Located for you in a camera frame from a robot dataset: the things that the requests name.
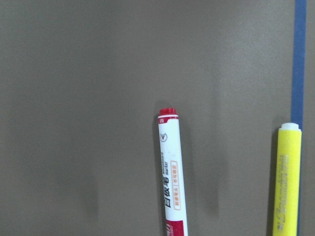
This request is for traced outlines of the red white whiteboard marker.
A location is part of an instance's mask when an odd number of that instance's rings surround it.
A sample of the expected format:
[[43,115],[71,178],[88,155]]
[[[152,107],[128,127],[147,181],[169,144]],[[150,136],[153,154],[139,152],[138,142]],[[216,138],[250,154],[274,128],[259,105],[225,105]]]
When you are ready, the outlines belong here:
[[187,236],[188,221],[179,116],[176,109],[163,108],[160,110],[157,120],[166,234],[168,236]]

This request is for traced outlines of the yellow highlighter pen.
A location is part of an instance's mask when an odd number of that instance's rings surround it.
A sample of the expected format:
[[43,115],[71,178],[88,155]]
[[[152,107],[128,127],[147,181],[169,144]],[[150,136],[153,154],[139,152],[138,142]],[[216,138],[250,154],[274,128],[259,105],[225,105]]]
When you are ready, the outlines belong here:
[[296,123],[278,130],[273,213],[274,236],[297,235],[302,132]]

